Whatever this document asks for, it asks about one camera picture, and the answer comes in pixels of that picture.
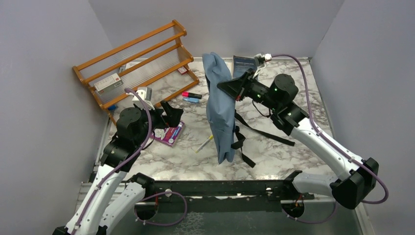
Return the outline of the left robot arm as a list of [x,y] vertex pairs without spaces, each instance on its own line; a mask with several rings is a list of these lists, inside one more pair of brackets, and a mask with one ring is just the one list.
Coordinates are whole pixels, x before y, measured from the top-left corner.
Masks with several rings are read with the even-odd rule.
[[161,101],[161,108],[138,106],[120,112],[117,132],[103,150],[97,173],[72,219],[54,230],[55,235],[109,235],[139,200],[153,197],[153,179],[139,173],[115,200],[114,192],[156,129],[177,127],[184,111]]

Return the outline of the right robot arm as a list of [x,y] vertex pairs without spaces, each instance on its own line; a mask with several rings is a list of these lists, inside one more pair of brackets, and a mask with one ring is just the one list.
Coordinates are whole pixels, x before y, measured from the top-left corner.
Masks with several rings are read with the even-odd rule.
[[291,76],[279,74],[267,87],[254,78],[254,72],[247,71],[237,79],[218,83],[217,88],[237,101],[249,97],[270,109],[276,128],[307,146],[336,175],[295,173],[282,186],[286,198],[295,199],[301,193],[316,193],[331,196],[340,205],[352,210],[374,189],[378,162],[373,158],[364,160],[351,153],[312,124],[309,114],[293,101],[299,90]]

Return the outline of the blue backpack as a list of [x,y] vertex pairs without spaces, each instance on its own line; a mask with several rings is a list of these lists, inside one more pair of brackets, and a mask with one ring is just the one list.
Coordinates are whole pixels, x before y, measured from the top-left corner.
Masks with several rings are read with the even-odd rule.
[[209,92],[206,116],[216,146],[217,161],[218,164],[225,160],[231,163],[235,151],[243,150],[246,139],[235,121],[241,121],[246,127],[248,124],[236,113],[235,99],[217,88],[220,82],[231,80],[231,72],[225,61],[215,52],[211,52],[202,55],[202,62]]

